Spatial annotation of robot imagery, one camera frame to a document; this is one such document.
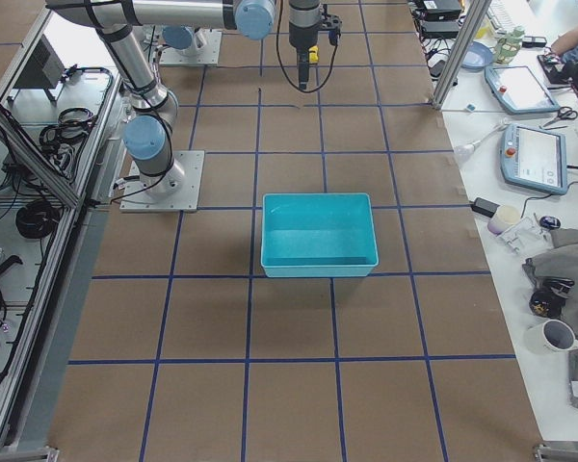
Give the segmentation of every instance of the scissors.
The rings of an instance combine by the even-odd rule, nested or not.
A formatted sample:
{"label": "scissors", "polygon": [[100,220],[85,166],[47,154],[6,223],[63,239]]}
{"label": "scissors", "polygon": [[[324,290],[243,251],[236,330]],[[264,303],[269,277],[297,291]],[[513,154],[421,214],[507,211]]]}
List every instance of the scissors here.
{"label": "scissors", "polygon": [[578,118],[578,111],[574,111],[569,106],[562,106],[557,112],[555,118],[541,125],[541,128],[547,127],[548,125],[552,125],[553,123],[558,122],[560,120],[574,120],[576,118]]}

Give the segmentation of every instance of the person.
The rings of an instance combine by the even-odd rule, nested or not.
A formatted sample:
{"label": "person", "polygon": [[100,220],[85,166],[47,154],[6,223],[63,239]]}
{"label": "person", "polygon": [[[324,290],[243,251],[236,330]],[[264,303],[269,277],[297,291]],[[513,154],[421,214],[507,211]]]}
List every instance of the person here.
{"label": "person", "polygon": [[578,26],[557,38],[550,45],[550,51],[563,58],[564,62],[569,60],[578,61]]}

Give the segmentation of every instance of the white mounting plate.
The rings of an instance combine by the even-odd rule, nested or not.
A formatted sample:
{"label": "white mounting plate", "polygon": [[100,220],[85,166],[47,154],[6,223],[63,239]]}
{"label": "white mounting plate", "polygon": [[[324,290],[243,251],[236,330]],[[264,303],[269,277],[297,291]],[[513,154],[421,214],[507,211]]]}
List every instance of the white mounting plate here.
{"label": "white mounting plate", "polygon": [[[119,204],[122,212],[196,212],[199,201],[199,187],[203,173],[203,151],[174,151],[175,161],[184,167],[185,177],[182,187],[167,197],[156,199],[146,192],[133,194],[123,199]],[[139,175],[139,169],[133,162],[129,175]],[[134,193],[142,188],[139,181],[126,184],[124,195]]]}
{"label": "white mounting plate", "polygon": [[221,31],[209,31],[206,38],[207,45],[203,47],[201,53],[195,56],[180,55],[173,48],[168,48],[161,55],[160,65],[165,66],[189,66],[189,65],[217,65],[221,54]]}

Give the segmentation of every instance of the person's arm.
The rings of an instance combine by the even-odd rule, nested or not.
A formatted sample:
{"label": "person's arm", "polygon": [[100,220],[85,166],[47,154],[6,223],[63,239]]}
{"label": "person's arm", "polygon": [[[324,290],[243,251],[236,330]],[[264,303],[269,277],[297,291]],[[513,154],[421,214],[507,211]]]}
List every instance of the person's arm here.
{"label": "person's arm", "polygon": [[565,32],[562,36],[557,38],[552,45],[550,45],[550,49],[553,53],[561,56],[564,52],[569,51],[576,46],[578,46],[578,27]]}

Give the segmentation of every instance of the plate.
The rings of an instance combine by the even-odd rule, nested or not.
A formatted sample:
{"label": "plate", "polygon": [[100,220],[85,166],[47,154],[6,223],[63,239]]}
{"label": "plate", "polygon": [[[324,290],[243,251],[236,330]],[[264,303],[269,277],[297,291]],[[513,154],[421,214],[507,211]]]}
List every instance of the plate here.
{"label": "plate", "polygon": [[492,52],[487,46],[478,41],[472,41],[462,61],[462,67],[469,70],[482,70],[492,63],[492,59]]}

